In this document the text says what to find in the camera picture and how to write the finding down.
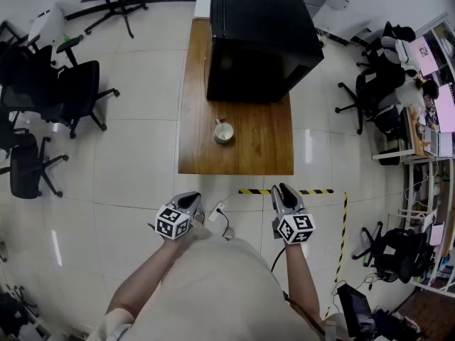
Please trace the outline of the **black rolling screen stand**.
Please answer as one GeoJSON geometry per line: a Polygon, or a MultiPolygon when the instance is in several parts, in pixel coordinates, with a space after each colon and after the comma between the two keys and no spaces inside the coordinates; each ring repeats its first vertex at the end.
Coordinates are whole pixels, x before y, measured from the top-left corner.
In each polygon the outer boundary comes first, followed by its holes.
{"type": "Polygon", "coordinates": [[[147,11],[149,7],[146,5],[145,2],[139,2],[138,4],[130,4],[127,0],[81,0],[81,3],[90,3],[90,2],[100,2],[104,1],[103,4],[93,6],[91,8],[85,9],[84,11],[78,11],[75,13],[70,13],[65,16],[66,21],[71,21],[73,19],[83,17],[86,15],[90,15],[93,13],[106,11],[105,15],[95,21],[93,24],[88,26],[84,32],[86,35],[90,35],[92,31],[99,26],[101,23],[104,23],[106,20],[114,17],[114,16],[121,16],[124,19],[125,25],[127,27],[127,32],[131,39],[134,39],[134,34],[132,33],[128,16],[133,14],[138,10],[147,11]]]}

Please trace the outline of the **white air purifier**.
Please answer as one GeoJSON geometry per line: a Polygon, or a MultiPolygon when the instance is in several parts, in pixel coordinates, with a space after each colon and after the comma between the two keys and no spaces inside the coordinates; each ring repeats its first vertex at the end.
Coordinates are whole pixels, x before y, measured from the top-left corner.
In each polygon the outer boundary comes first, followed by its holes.
{"type": "Polygon", "coordinates": [[[40,45],[54,46],[63,39],[66,19],[58,4],[53,4],[49,9],[41,12],[33,21],[28,34],[28,39],[37,38],[40,45]]]}

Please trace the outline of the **black waste bin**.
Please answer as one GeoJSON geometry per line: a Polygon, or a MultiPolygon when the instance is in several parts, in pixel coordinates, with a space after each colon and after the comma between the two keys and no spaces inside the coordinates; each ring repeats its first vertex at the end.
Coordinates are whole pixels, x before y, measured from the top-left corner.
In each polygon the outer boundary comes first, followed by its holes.
{"type": "Polygon", "coordinates": [[[382,166],[398,166],[400,164],[400,155],[396,156],[395,153],[399,151],[398,148],[391,148],[386,151],[379,152],[379,163],[382,166]],[[383,157],[386,154],[394,154],[394,156],[383,157]]]}

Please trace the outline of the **black mesh office chair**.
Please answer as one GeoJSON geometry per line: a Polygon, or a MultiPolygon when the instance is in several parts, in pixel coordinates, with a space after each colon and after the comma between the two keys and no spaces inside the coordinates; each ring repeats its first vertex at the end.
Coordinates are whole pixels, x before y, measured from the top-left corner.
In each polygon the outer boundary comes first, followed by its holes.
{"type": "Polygon", "coordinates": [[[23,200],[41,197],[39,185],[44,179],[51,192],[62,197],[63,192],[55,189],[46,169],[58,161],[68,161],[69,156],[60,155],[46,161],[46,143],[51,142],[51,137],[43,137],[40,147],[31,133],[16,134],[16,137],[16,143],[11,147],[9,166],[0,168],[0,175],[9,174],[11,194],[23,200]]]}
{"type": "Polygon", "coordinates": [[[10,45],[0,53],[0,112],[35,112],[60,121],[63,103],[57,98],[58,69],[50,57],[10,45]]]}

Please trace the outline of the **white wall shelf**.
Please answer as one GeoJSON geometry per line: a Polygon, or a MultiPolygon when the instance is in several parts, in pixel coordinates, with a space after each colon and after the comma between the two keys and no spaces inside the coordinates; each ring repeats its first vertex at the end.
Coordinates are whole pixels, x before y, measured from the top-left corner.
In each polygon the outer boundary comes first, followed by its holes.
{"type": "Polygon", "coordinates": [[[449,23],[448,13],[444,12],[422,26],[416,36],[425,39],[437,66],[433,72],[428,72],[429,69],[425,68],[423,76],[431,76],[439,86],[449,84],[455,88],[455,30],[449,23]]]}

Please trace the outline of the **person's beige shirt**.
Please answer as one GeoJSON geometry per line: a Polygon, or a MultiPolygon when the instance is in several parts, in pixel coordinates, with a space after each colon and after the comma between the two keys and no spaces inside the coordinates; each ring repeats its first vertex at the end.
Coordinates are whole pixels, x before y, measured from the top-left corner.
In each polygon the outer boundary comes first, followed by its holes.
{"type": "Polygon", "coordinates": [[[198,239],[173,263],[133,317],[105,313],[87,341],[323,341],[321,324],[291,306],[264,258],[245,240],[200,223],[198,239]]]}

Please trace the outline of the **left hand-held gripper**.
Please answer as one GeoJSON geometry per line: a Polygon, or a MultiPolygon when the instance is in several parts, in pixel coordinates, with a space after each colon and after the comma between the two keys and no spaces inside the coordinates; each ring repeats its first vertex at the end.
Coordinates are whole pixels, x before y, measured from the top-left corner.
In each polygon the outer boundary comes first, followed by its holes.
{"type": "Polygon", "coordinates": [[[193,228],[196,220],[204,220],[202,196],[191,191],[174,196],[168,205],[162,205],[155,216],[155,232],[175,240],[193,228]]]}

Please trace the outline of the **person's left forearm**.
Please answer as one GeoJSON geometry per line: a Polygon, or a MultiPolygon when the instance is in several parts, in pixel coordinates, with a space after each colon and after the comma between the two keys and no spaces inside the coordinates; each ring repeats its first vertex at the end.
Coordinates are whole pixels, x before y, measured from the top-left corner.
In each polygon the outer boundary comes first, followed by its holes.
{"type": "Polygon", "coordinates": [[[135,319],[157,289],[166,272],[198,233],[191,229],[178,239],[165,239],[163,244],[115,291],[106,313],[116,309],[127,311],[135,319]]]}

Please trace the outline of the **wooden top office desk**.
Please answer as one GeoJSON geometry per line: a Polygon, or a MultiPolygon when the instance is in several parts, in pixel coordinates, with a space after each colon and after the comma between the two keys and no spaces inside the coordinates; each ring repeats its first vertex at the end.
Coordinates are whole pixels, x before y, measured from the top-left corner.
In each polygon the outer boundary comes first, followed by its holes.
{"type": "MultiPolygon", "coordinates": [[[[402,121],[400,122],[400,133],[396,139],[396,148],[399,149],[396,156],[400,155],[400,161],[405,163],[423,163],[425,161],[443,161],[455,160],[454,158],[437,158],[429,155],[424,151],[424,130],[428,126],[420,124],[419,117],[415,115],[414,110],[410,108],[403,109],[401,113],[402,121]]],[[[385,150],[388,150],[388,142],[385,140],[385,150]]],[[[372,159],[379,161],[379,153],[373,154],[372,159]]]]}

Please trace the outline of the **white cup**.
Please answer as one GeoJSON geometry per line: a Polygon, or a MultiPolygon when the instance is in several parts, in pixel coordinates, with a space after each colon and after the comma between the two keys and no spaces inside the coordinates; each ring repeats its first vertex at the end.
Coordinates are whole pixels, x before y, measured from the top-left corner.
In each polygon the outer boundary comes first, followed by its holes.
{"type": "Polygon", "coordinates": [[[214,130],[214,140],[218,144],[227,144],[234,136],[234,129],[231,124],[218,121],[214,130]]]}

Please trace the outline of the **yellow black floor tape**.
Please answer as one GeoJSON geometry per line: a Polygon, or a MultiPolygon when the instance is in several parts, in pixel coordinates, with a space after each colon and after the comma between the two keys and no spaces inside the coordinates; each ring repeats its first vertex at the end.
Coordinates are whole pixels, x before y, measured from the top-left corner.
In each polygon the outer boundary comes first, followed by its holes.
{"type": "MultiPolygon", "coordinates": [[[[239,189],[239,194],[243,195],[270,195],[272,192],[271,190],[266,189],[239,189]]],[[[332,189],[316,189],[316,190],[297,190],[296,193],[302,197],[304,195],[328,195],[334,194],[334,190],[332,189]]],[[[331,297],[331,304],[326,309],[325,318],[328,317],[331,312],[335,312],[338,309],[338,306],[333,302],[333,298],[336,297],[336,293],[332,293],[332,291],[336,290],[336,285],[341,282],[340,280],[340,272],[342,269],[343,263],[343,255],[345,249],[345,240],[346,240],[346,225],[347,225],[347,211],[348,209],[348,194],[344,193],[344,202],[343,202],[343,226],[341,232],[341,246],[340,246],[340,254],[338,258],[338,265],[335,272],[335,279],[332,283],[332,287],[330,290],[330,297],[331,297]]]]}

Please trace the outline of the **silver laptop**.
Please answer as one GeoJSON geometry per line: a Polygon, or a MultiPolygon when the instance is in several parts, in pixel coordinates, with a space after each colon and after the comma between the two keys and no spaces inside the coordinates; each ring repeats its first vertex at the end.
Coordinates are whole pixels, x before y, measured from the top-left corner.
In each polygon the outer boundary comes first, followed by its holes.
{"type": "Polygon", "coordinates": [[[426,127],[424,130],[424,151],[437,158],[454,158],[455,133],[435,131],[426,127]]]}

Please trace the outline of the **white power strip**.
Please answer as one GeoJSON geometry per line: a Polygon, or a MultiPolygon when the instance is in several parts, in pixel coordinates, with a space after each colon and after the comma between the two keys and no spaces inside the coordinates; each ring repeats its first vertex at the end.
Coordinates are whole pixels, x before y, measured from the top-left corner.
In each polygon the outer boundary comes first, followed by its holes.
{"type": "Polygon", "coordinates": [[[218,216],[221,214],[221,212],[223,211],[225,207],[225,203],[224,202],[219,202],[215,209],[211,212],[211,214],[209,215],[208,219],[211,221],[211,222],[214,222],[216,221],[216,219],[218,218],[218,216]]]}

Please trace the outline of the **black mini fridge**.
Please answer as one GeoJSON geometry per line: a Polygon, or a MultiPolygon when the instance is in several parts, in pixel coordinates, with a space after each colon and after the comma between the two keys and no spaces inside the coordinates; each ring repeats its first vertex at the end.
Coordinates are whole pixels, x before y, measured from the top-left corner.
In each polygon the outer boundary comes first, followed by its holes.
{"type": "Polygon", "coordinates": [[[210,0],[205,94],[277,103],[323,59],[304,0],[210,0]]]}

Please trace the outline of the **white metal shelf rack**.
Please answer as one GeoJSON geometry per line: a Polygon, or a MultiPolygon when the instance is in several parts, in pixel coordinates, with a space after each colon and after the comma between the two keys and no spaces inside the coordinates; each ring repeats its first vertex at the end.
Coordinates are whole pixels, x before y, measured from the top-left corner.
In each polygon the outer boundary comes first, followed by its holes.
{"type": "Polygon", "coordinates": [[[425,233],[429,263],[410,283],[455,298],[455,158],[407,161],[405,207],[389,216],[404,229],[425,233]]]}

